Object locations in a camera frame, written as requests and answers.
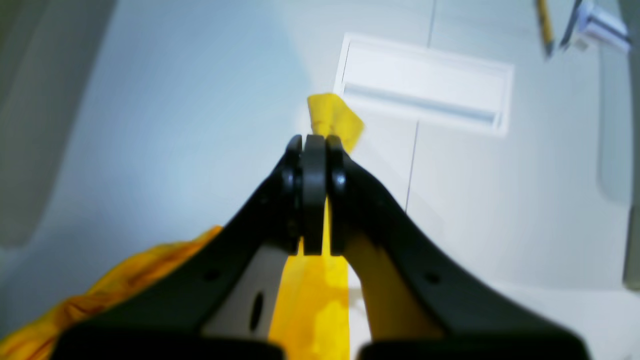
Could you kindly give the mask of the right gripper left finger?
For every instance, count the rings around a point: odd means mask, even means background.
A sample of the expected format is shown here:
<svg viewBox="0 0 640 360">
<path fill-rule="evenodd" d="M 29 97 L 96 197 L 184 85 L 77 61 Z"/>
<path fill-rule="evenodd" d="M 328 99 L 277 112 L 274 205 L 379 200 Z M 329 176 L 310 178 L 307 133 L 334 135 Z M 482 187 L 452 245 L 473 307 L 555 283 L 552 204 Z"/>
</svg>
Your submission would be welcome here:
<svg viewBox="0 0 640 360">
<path fill-rule="evenodd" d="M 169 275 L 59 338 L 53 360 L 283 360 L 268 342 L 282 272 L 323 248 L 326 146 L 294 136 L 258 189 Z"/>
</svg>

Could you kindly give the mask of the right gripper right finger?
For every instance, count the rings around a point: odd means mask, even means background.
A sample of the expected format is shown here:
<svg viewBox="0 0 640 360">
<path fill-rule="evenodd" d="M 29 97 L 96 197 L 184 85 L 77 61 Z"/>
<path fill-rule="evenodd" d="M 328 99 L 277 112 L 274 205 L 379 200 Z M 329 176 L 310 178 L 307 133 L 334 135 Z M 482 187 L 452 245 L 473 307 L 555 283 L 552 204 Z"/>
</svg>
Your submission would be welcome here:
<svg viewBox="0 0 640 360">
<path fill-rule="evenodd" d="M 583 340 L 503 296 L 423 233 L 337 136 L 326 139 L 332 255 L 361 283 L 361 360 L 587 360 Z"/>
</svg>

